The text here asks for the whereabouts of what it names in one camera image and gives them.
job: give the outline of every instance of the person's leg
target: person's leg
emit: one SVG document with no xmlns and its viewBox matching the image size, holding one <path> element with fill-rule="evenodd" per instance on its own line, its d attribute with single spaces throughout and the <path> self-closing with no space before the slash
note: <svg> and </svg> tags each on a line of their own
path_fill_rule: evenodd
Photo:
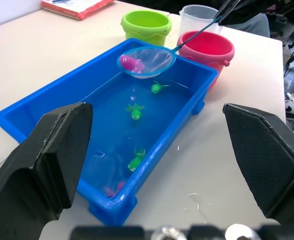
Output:
<svg viewBox="0 0 294 240">
<path fill-rule="evenodd" d="M 227 27 L 267 38 L 270 37 L 269 21 L 267 16 L 263 13 L 254 16 L 244 23 L 229 25 Z"/>
</svg>

